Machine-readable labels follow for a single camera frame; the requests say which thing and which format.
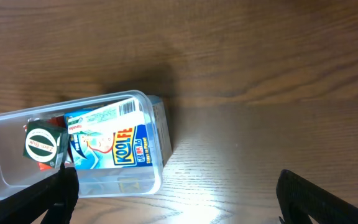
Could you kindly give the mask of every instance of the dark green box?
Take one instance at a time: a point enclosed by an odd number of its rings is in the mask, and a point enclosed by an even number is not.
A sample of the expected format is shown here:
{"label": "dark green box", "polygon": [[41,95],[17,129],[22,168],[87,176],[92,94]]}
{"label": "dark green box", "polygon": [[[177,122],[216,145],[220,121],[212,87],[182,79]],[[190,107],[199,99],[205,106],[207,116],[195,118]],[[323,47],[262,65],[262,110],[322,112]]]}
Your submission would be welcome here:
{"label": "dark green box", "polygon": [[45,121],[27,124],[23,156],[56,168],[66,158],[67,148],[67,129]]}

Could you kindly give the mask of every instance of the white oval label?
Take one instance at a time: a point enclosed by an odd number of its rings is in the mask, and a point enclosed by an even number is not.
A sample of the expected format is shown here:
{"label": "white oval label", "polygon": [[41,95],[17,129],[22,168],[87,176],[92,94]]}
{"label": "white oval label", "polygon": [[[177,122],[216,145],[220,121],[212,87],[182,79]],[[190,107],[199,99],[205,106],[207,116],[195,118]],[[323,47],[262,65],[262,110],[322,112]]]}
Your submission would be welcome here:
{"label": "white oval label", "polygon": [[[39,141],[36,141],[34,139],[31,139],[31,137],[34,137],[34,136],[42,136],[42,137],[48,139],[52,143],[52,146],[48,145],[48,144],[44,144]],[[50,152],[50,154],[47,156],[42,156],[42,155],[36,154],[31,149],[30,146],[40,149],[40,150],[43,150],[43,151]],[[48,131],[41,129],[41,128],[36,128],[36,129],[31,130],[27,134],[27,137],[25,139],[25,149],[26,149],[27,153],[29,154],[29,156],[31,158],[33,158],[35,161],[48,162],[55,157],[55,155],[57,153],[57,144],[56,144],[56,141],[54,140],[53,136]]]}

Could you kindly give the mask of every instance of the wooden table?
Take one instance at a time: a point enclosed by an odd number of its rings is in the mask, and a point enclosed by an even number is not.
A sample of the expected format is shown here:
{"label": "wooden table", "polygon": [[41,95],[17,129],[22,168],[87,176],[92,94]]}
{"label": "wooden table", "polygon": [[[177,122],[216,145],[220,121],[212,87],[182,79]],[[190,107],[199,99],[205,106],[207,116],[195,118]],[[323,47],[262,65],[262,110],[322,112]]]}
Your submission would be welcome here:
{"label": "wooden table", "polygon": [[0,113],[130,89],[167,104],[163,186],[72,223],[277,223],[282,169],[358,206],[358,1],[0,0]]}

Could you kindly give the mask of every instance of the plastic bin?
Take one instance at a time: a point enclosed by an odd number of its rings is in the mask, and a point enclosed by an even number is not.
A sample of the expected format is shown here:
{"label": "plastic bin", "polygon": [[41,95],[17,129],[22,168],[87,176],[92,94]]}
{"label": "plastic bin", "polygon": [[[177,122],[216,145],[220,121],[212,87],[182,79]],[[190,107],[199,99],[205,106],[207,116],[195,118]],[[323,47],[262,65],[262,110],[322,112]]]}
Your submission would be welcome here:
{"label": "plastic bin", "polygon": [[[28,120],[48,119],[56,114],[87,106],[114,103],[130,97],[137,98],[144,111],[152,166],[78,170],[79,196],[85,198],[154,194],[162,183],[162,155],[169,154],[163,152],[160,147],[160,132],[156,126],[154,104],[152,104],[152,101],[162,102],[156,96],[145,96],[142,92],[134,90],[0,114],[0,200],[58,171],[58,169],[39,171],[36,161],[22,156],[25,141],[23,126]],[[165,120],[166,124],[165,113],[160,113],[157,118]]]}

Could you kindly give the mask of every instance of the black object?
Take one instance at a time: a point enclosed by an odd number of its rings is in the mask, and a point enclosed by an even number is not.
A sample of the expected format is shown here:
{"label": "black object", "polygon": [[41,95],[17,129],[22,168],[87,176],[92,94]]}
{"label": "black object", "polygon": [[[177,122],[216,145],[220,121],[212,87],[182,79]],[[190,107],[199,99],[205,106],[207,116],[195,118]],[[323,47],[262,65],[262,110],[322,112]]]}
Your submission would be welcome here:
{"label": "black object", "polygon": [[282,224],[312,224],[309,215],[320,224],[358,223],[358,208],[289,170],[282,170],[276,194]]}
{"label": "black object", "polygon": [[79,187],[76,170],[62,163],[56,174],[0,201],[0,223],[32,223],[46,210],[41,224],[69,223]]}

